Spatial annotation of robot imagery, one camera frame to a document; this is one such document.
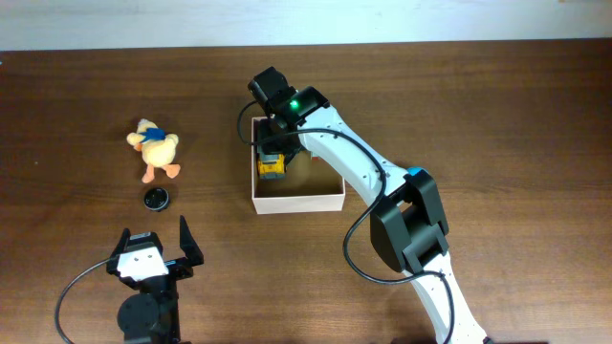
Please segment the yellow grey toy dump truck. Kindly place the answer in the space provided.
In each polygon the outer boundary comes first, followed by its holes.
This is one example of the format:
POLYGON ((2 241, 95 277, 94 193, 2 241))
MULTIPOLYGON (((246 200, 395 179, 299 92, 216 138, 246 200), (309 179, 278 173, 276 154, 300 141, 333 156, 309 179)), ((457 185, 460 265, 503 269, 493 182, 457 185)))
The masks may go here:
POLYGON ((285 156, 283 154, 259 153, 257 172, 262 180, 282 179, 286 174, 285 156))

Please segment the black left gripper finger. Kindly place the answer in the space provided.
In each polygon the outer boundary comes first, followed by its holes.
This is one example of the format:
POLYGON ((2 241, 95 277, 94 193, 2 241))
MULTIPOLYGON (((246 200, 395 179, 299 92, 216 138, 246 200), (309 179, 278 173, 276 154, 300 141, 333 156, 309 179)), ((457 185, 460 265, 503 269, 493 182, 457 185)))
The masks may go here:
POLYGON ((192 266, 200 266, 204 263, 204 254, 193 238, 183 215, 180 216, 180 249, 192 266))
POLYGON ((131 237, 130 230, 128 228, 125 228, 123 232, 121 233, 121 236, 120 236, 120 239, 117 245, 115 246, 115 248, 113 249, 110 255, 111 258, 118 258, 121 254, 125 252, 125 248, 128 245, 130 237, 131 237))

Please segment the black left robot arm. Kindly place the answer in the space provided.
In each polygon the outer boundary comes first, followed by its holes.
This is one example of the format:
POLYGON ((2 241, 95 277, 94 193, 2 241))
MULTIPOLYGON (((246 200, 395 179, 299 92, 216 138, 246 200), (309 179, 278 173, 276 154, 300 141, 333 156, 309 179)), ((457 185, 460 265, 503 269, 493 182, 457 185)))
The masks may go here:
POLYGON ((106 263, 136 293, 120 305, 117 323, 129 344, 178 344, 182 341, 177 283, 191 278, 204 262, 185 217, 179 218, 182 257, 165 260, 164 247, 155 232, 133 235, 125 229, 106 263))

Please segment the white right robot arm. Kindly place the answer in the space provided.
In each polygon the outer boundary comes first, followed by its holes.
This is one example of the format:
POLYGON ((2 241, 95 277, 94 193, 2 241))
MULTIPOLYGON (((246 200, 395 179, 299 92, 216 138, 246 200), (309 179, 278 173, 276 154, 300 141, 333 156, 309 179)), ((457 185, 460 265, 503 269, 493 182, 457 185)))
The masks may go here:
POLYGON ((448 221, 433 177, 423 168, 402 168, 390 162, 345 123, 320 91, 312 86, 294 88, 274 67, 254 76, 248 89, 266 116, 250 142, 258 177, 284 177, 290 162, 302 151, 323 159, 366 204, 344 236, 343 256, 349 258, 351 238, 363 221, 369 221, 373 248, 399 276, 374 277, 352 260, 348 266, 375 284, 412 285, 437 342, 491 342, 472 315, 453 273, 448 221))

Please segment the blue number ten ball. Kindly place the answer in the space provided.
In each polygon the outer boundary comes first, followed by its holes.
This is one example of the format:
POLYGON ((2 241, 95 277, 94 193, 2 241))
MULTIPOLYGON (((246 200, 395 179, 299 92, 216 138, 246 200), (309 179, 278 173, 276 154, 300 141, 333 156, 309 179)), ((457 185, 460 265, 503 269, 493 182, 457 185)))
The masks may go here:
POLYGON ((423 171, 424 169, 422 167, 409 167, 407 168, 407 173, 410 175, 416 175, 419 172, 423 171))

